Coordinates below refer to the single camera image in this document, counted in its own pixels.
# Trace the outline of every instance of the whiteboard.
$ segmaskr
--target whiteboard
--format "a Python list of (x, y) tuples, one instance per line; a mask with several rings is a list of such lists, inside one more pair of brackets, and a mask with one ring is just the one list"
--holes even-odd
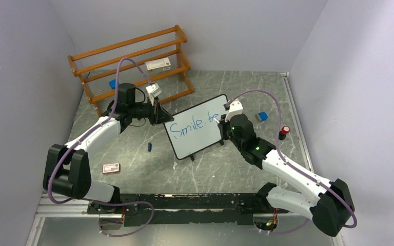
[(164, 123), (177, 159), (184, 159), (221, 140), (214, 119), (227, 114), (224, 104), (227, 96), (221, 94), (175, 115), (174, 121)]

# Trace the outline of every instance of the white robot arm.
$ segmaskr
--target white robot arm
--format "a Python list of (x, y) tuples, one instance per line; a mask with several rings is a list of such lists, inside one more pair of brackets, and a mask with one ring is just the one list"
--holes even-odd
[[(339, 233), (354, 211), (348, 185), (344, 181), (337, 179), (333, 182), (320, 177), (283, 153), (279, 154), (275, 145), (256, 136), (253, 124), (242, 114), (239, 101), (230, 104), (229, 112), (221, 116), (218, 126), (222, 139), (231, 140), (249, 164), (281, 177), (300, 192), (288, 191), (273, 183), (266, 184), (260, 193), (263, 191), (271, 207), (303, 215), (329, 236)], [(343, 199), (352, 211), (324, 186)]]
[(152, 125), (162, 124), (173, 120), (173, 117), (165, 111), (160, 104), (158, 95), (161, 90), (157, 84), (149, 85), (146, 90), (149, 94), (149, 102), (135, 102), (134, 84), (123, 83), (118, 86), (116, 109), (111, 118), (112, 101), (108, 109), (99, 120), (80, 137), (65, 145), (53, 145), (46, 160), (46, 168), (43, 178), (43, 188), (47, 190), (48, 182), (58, 161), (64, 153), (76, 142), (78, 145), (67, 156), (64, 165), (71, 162), (69, 169), (60, 169), (52, 180), (52, 191), (76, 199), (89, 199), (108, 203), (120, 203), (120, 190), (110, 184), (91, 180), (89, 160), (100, 150), (104, 144), (110, 142), (121, 134), (132, 119), (147, 118)]

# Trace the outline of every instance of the blue object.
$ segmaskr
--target blue object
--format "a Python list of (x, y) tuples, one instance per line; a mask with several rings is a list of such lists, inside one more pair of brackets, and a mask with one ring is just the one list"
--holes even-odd
[(109, 82), (109, 86), (111, 87), (112, 90), (115, 90), (115, 79)]
[(260, 112), (256, 114), (256, 119), (258, 119), (259, 122), (262, 122), (268, 118), (268, 115), (265, 112)]

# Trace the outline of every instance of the gray marble surface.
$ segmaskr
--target gray marble surface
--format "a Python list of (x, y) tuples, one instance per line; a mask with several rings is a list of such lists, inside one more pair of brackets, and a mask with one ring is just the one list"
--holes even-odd
[[(304, 217), (279, 215), (279, 232), (287, 231), (304, 222)], [(330, 246), (331, 237), (319, 231), (313, 223), (285, 235), (272, 235), (251, 225), (236, 223), (208, 224), (150, 224), (129, 237), (106, 237), (97, 231), (97, 218), (47, 218), (38, 244), (41, 246)], [(121, 227), (113, 234), (134, 231), (135, 227)]]
[[(281, 150), (292, 160), (306, 167), (300, 139), (293, 124), (292, 108), (288, 103), (285, 86), (279, 73), (239, 72), (239, 71), (188, 71), (189, 80), (195, 88), (193, 94), (179, 98), (163, 107), (174, 114), (201, 103), (219, 94), (228, 98), (247, 89), (262, 88), (271, 91), (279, 99), (282, 107), (283, 124), (291, 128), (286, 139), (281, 142)], [(186, 90), (179, 76), (172, 76), (157, 83), (163, 90), (161, 98)], [(137, 92), (137, 100), (142, 99)], [(107, 99), (101, 103), (105, 109)], [(248, 93), (240, 98), (244, 113), (253, 122), (258, 136), (274, 143), (277, 128), (277, 108), (272, 99), (264, 93)], [(266, 112), (268, 119), (257, 122), (254, 115)], [(98, 117), (93, 105), (85, 96), (76, 112), (70, 140), (78, 137)], [(143, 121), (134, 120), (134, 125)], [(147, 151), (148, 143), (152, 151)], [(190, 158), (177, 160), (163, 125), (151, 126), (148, 122), (142, 127), (128, 127), (121, 135), (106, 143), (102, 150), (90, 160), (92, 179), (115, 185), (122, 193), (223, 193), (257, 192), (265, 183), (276, 183), (284, 188), (289, 185), (275, 175), (261, 171), (244, 161), (229, 141), (224, 146), (213, 145)], [(102, 174), (104, 164), (121, 164), (117, 174)]]

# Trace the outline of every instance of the wooden shelf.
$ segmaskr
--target wooden shelf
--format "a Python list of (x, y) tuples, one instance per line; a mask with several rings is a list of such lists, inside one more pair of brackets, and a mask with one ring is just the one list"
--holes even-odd
[[(131, 45), (131, 44), (135, 44), (135, 43), (138, 43), (138, 42), (150, 39), (150, 38), (158, 37), (158, 36), (161, 36), (161, 35), (164, 35), (164, 34), (167, 34), (167, 33), (171, 33), (171, 32), (175, 32), (176, 36), (178, 38), (176, 38), (173, 41), (165, 42), (165, 43), (162, 43), (162, 44), (159, 44), (159, 45), (152, 46), (150, 48), (146, 48), (146, 49), (143, 49), (143, 50), (135, 51), (135, 52), (132, 52), (132, 53), (129, 53), (129, 54), (126, 54), (126, 55), (122, 55), (122, 56), (116, 57), (114, 59), (106, 60), (106, 61), (103, 61), (101, 63), (97, 63), (97, 64), (90, 65), (90, 66), (86, 66), (86, 67), (83, 67), (83, 68), (78, 68), (76, 66), (76, 64), (75, 64), (76, 60), (84, 59), (84, 58), (87, 58), (87, 57), (90, 57), (90, 56), (93, 56), (93, 55), (98, 55), (98, 54), (101, 54), (101, 53), (104, 53), (104, 52), (107, 52), (107, 51), (111, 51), (111, 50), (114, 50), (114, 49), (117, 49), (117, 48), (121, 48), (121, 47), (124, 47), (124, 46), (127, 46), (127, 45)], [(178, 93), (176, 95), (170, 96), (168, 98), (165, 98), (165, 99), (161, 100), (162, 103), (166, 103), (168, 101), (171, 101), (171, 100), (174, 100), (174, 99), (180, 98), (182, 96), (186, 96), (188, 94), (193, 93), (194, 92), (194, 88), (193, 88), (191, 82), (189, 81), (188, 77), (185, 74), (185, 71), (191, 69), (191, 66), (190, 66), (190, 64), (188, 62), (188, 59), (186, 58), (185, 54), (183, 53), (182, 47), (181, 47), (181, 43), (186, 43), (186, 41), (187, 40), (186, 40), (185, 33), (182, 31), (182, 29), (179, 27), (179, 25), (175, 25), (172, 28), (167, 28), (167, 29), (164, 29), (164, 30), (161, 30), (161, 31), (158, 31), (158, 32), (154, 32), (154, 33), (150, 33), (150, 34), (147, 34), (147, 35), (144, 35), (144, 36), (140, 36), (140, 37), (136, 37), (136, 38), (133, 38), (133, 39), (126, 40), (126, 41), (122, 41), (122, 42), (119, 42), (117, 44), (108, 45), (108, 46), (105, 46), (105, 47), (102, 47), (102, 48), (99, 48), (99, 49), (95, 49), (95, 50), (88, 51), (88, 52), (85, 52), (85, 53), (77, 54), (77, 55), (74, 55), (74, 56), (70, 56), (69, 55), (68, 56), (68, 60), (69, 60), (70, 69), (71, 69), (73, 75), (75, 77), (79, 77), (79, 79), (80, 79), (80, 81), (82, 83), (82, 86), (84, 87), (84, 91), (85, 91), (85, 94), (87, 95), (88, 101), (91, 104), (94, 105), (94, 107), (95, 107), (95, 109), (97, 111), (97, 115), (100, 117), (102, 112), (100, 111), (97, 103), (99, 101), (101, 101), (101, 100), (107, 99), (110, 96), (113, 96), (114, 95), (114, 91), (111, 90), (111, 91), (103, 93), (101, 95), (93, 96), (93, 94), (92, 94), (89, 86), (87, 85), (87, 83), (89, 83), (91, 81), (94, 81), (94, 80), (97, 80), (97, 79), (100, 79), (100, 78), (103, 78), (103, 77), (106, 77), (106, 76), (109, 76), (109, 75), (112, 75), (112, 74), (115, 74), (116, 70), (115, 69), (114, 70), (109, 70), (109, 71), (106, 71), (106, 72), (101, 73), (101, 74), (97, 74), (97, 75), (89, 77), (89, 78), (84, 78), (83, 74), (87, 73), (87, 72), (90, 72), (90, 71), (93, 71), (93, 70), (96, 70), (96, 69), (99, 69), (99, 68), (102, 68), (102, 67), (105, 67), (107, 65), (118, 63), (120, 61), (120, 59), (125, 58), (125, 57), (127, 57), (127, 58), (134, 58), (134, 57), (138, 57), (140, 55), (148, 54), (150, 52), (153, 52), (153, 51), (156, 51), (156, 50), (160, 50), (160, 49), (167, 48), (169, 46), (175, 45), (176, 49), (173, 50), (173, 51), (169, 51), (169, 52), (166, 52), (166, 53), (163, 53), (163, 54), (160, 54), (160, 55), (156, 55), (156, 56), (153, 56), (151, 58), (143, 59), (143, 60), (137, 61), (136, 63), (138, 65), (143, 65), (145, 62), (148, 62), (148, 61), (151, 61), (151, 60), (156, 60), (156, 59), (161, 59), (161, 58), (164, 58), (164, 57), (176, 55), (177, 59), (178, 59), (178, 68), (176, 68), (174, 70), (170, 70), (170, 71), (162, 73), (162, 74), (159, 74), (159, 75), (156, 75), (156, 76), (153, 76), (153, 77), (150, 78), (150, 80), (156, 81), (156, 80), (159, 80), (161, 78), (165, 78), (165, 77), (168, 77), (168, 76), (179, 74), (183, 78), (183, 80), (185, 81), (185, 84), (186, 84), (188, 90), (186, 90), (184, 92), (181, 92), (181, 93)], [(120, 71), (122, 72), (122, 71), (125, 71), (125, 70), (128, 70), (128, 69), (132, 69), (134, 67), (135, 67), (134, 64), (126, 65), (126, 66), (121, 67)], [(146, 80), (142, 80), (142, 81), (139, 81), (139, 82), (135, 83), (135, 85), (137, 87), (139, 87), (139, 86), (145, 85), (147, 83), (148, 82)]]

